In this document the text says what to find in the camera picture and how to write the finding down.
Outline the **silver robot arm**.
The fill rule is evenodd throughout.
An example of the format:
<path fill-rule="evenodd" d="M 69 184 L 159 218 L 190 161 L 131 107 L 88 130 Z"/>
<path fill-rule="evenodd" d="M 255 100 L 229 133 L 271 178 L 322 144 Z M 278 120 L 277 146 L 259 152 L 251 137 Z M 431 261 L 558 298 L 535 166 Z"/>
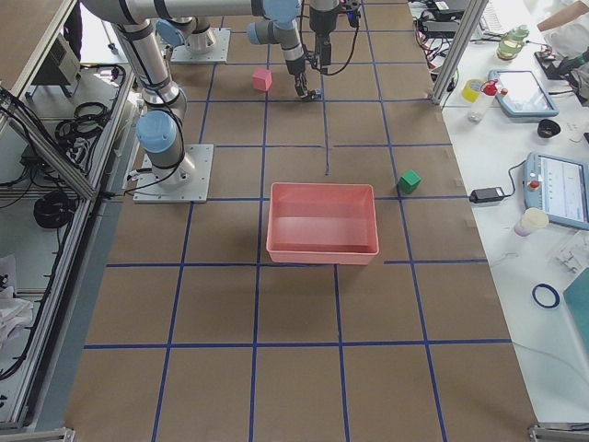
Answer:
<path fill-rule="evenodd" d="M 280 46 L 287 70 L 294 77 L 297 96 L 313 100 L 316 92 L 307 89 L 305 51 L 296 24 L 300 12 L 299 1 L 263 1 L 262 20 L 250 24 L 248 36 L 254 44 Z M 226 59 L 221 51 L 228 48 L 230 31 L 212 29 L 207 17 L 160 18 L 156 33 L 166 44 L 169 61 L 194 64 Z"/>
<path fill-rule="evenodd" d="M 308 52 L 296 22 L 303 11 L 299 1 L 86 1 L 84 5 L 113 26 L 143 89 L 148 112 L 137 125 L 137 137 L 160 179 L 179 171 L 186 156 L 181 129 L 186 100 L 159 51 L 158 36 L 184 39 L 203 33 L 210 16 L 255 17 L 248 26 L 250 41 L 279 45 L 297 96 L 314 100 L 318 93 L 308 88 L 306 69 L 326 71 L 331 61 L 329 35 L 344 9 L 339 1 L 309 2 L 309 25 L 316 38 L 313 52 Z"/>

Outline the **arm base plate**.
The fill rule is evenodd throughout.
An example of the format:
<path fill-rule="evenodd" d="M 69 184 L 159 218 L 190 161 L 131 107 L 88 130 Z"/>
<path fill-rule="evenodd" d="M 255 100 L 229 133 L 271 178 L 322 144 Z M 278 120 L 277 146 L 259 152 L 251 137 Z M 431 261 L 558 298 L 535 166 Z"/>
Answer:
<path fill-rule="evenodd" d="M 141 174 L 133 193 L 136 204 L 205 203 L 214 158 L 212 144 L 185 145 L 185 156 L 174 174 L 155 168 Z"/>
<path fill-rule="evenodd" d="M 170 61 L 173 64 L 224 64 L 227 60 L 231 30 L 208 28 L 193 33 L 183 44 L 175 47 Z"/>

